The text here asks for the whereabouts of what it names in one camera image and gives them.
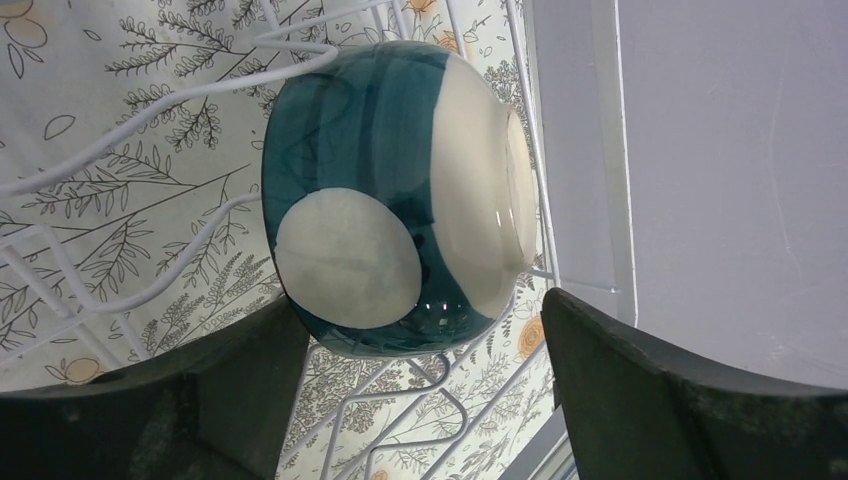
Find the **white polka dot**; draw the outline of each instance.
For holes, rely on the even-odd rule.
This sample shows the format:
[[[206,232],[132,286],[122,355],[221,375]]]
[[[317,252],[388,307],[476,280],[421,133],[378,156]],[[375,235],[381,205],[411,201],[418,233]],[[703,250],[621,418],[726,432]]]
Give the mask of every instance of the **white polka dot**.
[[[421,263],[409,231],[385,205],[347,188],[298,201],[274,250],[286,293],[343,327],[377,328],[409,313],[421,295]]]

